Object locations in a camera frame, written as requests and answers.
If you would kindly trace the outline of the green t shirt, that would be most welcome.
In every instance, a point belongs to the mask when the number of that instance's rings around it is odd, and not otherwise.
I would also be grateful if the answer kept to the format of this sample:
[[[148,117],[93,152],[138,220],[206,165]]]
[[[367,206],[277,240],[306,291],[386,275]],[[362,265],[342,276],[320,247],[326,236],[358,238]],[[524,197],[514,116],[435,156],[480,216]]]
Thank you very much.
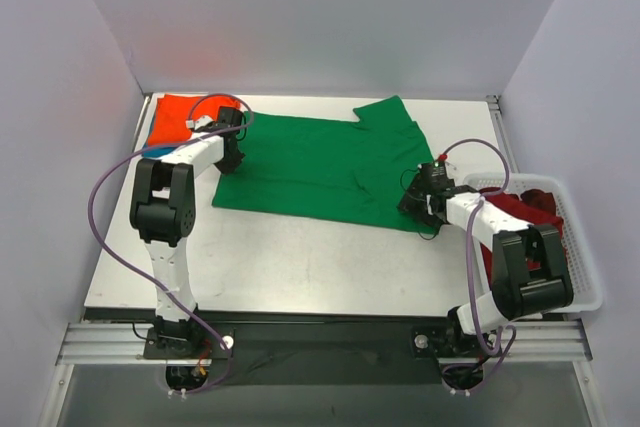
[[[399,97],[353,112],[353,121],[256,114],[213,206],[433,234],[397,208],[410,172],[433,158],[419,124]]]

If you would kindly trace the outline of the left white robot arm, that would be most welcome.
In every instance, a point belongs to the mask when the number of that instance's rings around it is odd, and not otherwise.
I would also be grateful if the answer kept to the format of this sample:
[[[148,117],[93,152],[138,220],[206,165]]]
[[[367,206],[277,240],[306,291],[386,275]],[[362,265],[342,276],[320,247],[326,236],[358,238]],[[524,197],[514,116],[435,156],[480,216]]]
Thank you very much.
[[[244,112],[228,106],[215,117],[189,120],[189,145],[136,165],[130,223],[149,254],[153,278],[161,284],[156,288],[154,332],[182,359],[195,356],[205,336],[192,318],[197,302],[187,265],[187,238],[196,221],[195,181],[211,166],[225,175],[241,165],[244,154],[235,129],[244,120]]]

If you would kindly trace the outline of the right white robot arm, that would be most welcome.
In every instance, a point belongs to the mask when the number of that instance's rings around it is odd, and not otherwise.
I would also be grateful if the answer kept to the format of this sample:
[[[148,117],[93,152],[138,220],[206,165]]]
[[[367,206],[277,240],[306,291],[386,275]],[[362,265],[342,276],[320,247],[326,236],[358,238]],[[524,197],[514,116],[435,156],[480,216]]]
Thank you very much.
[[[560,229],[551,223],[534,224],[500,208],[497,190],[483,192],[457,185],[437,160],[417,167],[398,204],[398,210],[438,230],[445,225],[466,233],[466,259],[475,258],[474,245],[491,257],[489,291],[481,296],[470,283],[467,304],[453,308],[451,324],[443,330],[448,351],[465,355],[476,347],[479,334],[534,314],[567,307],[574,300]]]

